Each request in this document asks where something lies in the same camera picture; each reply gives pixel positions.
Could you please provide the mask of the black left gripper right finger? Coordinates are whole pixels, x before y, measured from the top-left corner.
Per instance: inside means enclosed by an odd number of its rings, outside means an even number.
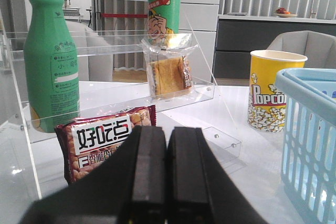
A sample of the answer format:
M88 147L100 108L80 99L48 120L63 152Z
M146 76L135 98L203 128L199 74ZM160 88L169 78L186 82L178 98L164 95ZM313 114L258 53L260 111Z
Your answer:
M200 128L172 131L166 167L168 223L266 223L223 170Z

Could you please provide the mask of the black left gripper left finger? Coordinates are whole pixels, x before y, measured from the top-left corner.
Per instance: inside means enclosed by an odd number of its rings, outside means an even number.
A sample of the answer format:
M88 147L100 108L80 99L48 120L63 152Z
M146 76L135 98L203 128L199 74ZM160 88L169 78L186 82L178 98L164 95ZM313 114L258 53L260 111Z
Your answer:
M111 157L34 202L20 223L165 223L165 154L161 127L136 126Z

